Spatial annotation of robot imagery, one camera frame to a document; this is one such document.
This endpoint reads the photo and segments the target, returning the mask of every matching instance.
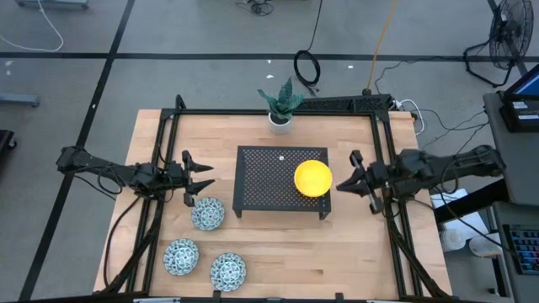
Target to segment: gray floor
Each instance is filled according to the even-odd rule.
[[[92,0],[88,11],[45,10],[64,36],[62,51],[106,52],[125,3]],[[306,48],[318,1],[277,0],[274,5],[274,13],[257,18],[232,0],[137,0],[120,52],[294,53]],[[326,1],[312,52],[371,54],[390,6],[389,0]],[[400,2],[382,53],[459,56],[467,46],[486,40],[490,19],[484,0]],[[0,3],[0,35],[30,47],[57,45],[37,10],[19,8],[11,1]],[[17,50],[0,43],[0,51]],[[532,42],[529,55],[539,55],[539,40]],[[18,298],[60,187],[61,175],[54,163],[60,149],[77,139],[104,61],[0,59],[0,63],[0,92],[36,93],[42,101],[37,109],[0,105],[0,129],[14,130],[19,139],[0,175],[0,242],[4,243],[0,246],[0,301],[6,301]],[[395,63],[379,62],[376,75]],[[365,87],[370,62],[322,61],[321,66],[319,96],[351,95]],[[489,63],[474,66],[490,77],[504,75]],[[301,67],[311,68],[306,62]],[[293,74],[292,61],[117,60],[86,147],[97,156],[123,162],[138,109],[172,107],[177,93],[190,108],[262,109],[266,105],[256,89],[275,91]],[[515,72],[511,80],[518,77]],[[302,89],[296,80],[295,84]],[[380,89],[437,111],[447,125],[480,111],[482,95],[493,92],[466,74],[463,63],[440,62],[402,64],[387,72]],[[432,114],[424,117],[427,129],[418,137],[421,146],[443,133]],[[486,116],[480,116],[467,125],[484,121]],[[456,152],[471,134],[453,132],[426,150],[438,155]],[[493,144],[488,127],[468,147],[483,143]],[[471,191],[488,182],[465,178],[462,186]],[[74,181],[34,298],[91,292],[112,207],[86,184]],[[446,261],[455,295],[510,301],[486,293],[495,286],[489,260],[463,250],[448,253]]]

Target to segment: patterned bowl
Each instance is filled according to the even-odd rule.
[[[198,262],[199,249],[190,239],[178,239],[172,242],[163,255],[165,269],[176,276],[190,273]]]
[[[211,283],[220,291],[237,290],[245,281],[246,276],[247,266],[235,253],[223,253],[211,265]]]
[[[196,202],[191,212],[191,220],[203,231],[212,231],[225,219],[225,208],[216,198],[204,198]]]

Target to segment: potted plant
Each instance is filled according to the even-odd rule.
[[[305,94],[292,93],[291,77],[280,87],[279,98],[266,95],[262,89],[259,89],[259,94],[269,104],[268,119],[271,131],[276,135],[288,133],[291,129],[292,112],[303,102]]]

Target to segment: wooden tabletop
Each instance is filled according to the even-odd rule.
[[[151,161],[159,115],[160,110],[139,111],[127,164]],[[397,152],[417,148],[410,113],[391,112],[390,116]],[[384,158],[388,159],[382,124],[379,129]],[[326,220],[320,221],[317,213],[274,211],[244,211],[242,219],[236,218],[232,195],[238,146],[327,147],[334,183],[332,212]],[[199,198],[210,196],[221,200],[226,217],[215,231],[196,229],[191,221],[191,208],[184,205],[182,190],[178,190],[164,208],[150,295],[211,296],[214,290],[210,282],[211,263],[222,253],[236,253],[247,264],[247,278],[238,290],[223,296],[321,299],[334,298],[336,292],[342,292],[346,299],[396,299],[385,219],[369,211],[366,197],[335,190],[336,184],[352,173],[349,155],[353,149],[361,151],[365,165],[376,160],[368,118],[294,116],[291,133],[275,136],[270,132],[267,116],[180,116],[174,159],[181,162],[181,151],[189,150],[196,162],[215,168],[192,176],[195,181],[216,180]],[[111,225],[134,198],[130,190],[118,196]],[[420,192],[416,199],[430,203],[426,191]],[[113,236],[109,279],[120,271],[132,253],[141,205],[139,202],[123,218]],[[408,203],[407,207],[419,261],[438,285],[451,293],[432,211],[417,203]],[[196,268],[183,277],[169,274],[163,266],[164,250],[178,238],[193,240],[200,251]],[[402,260],[408,293],[412,294],[408,263],[403,255]],[[143,257],[136,290],[141,288],[145,264]],[[102,268],[103,260],[96,290],[104,288]]]

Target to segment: white paper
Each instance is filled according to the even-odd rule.
[[[444,194],[444,199],[446,200],[449,207],[451,207],[450,201],[462,198],[466,195],[468,195],[468,193],[465,189],[458,189],[454,194]],[[430,199],[432,200],[432,205],[435,208],[438,208],[444,205],[444,201],[441,200],[441,197],[439,194],[431,195]],[[479,215],[479,213],[474,212],[469,215],[463,216],[461,219],[465,221],[467,224],[477,228],[478,231],[482,232],[483,234],[485,235],[488,234],[487,227],[483,223],[483,219],[481,219],[481,216]],[[459,220],[447,221],[446,223],[443,224],[443,226],[446,229],[459,230],[465,240],[479,236],[479,234],[477,234],[473,229],[462,224],[462,222],[460,222]]]

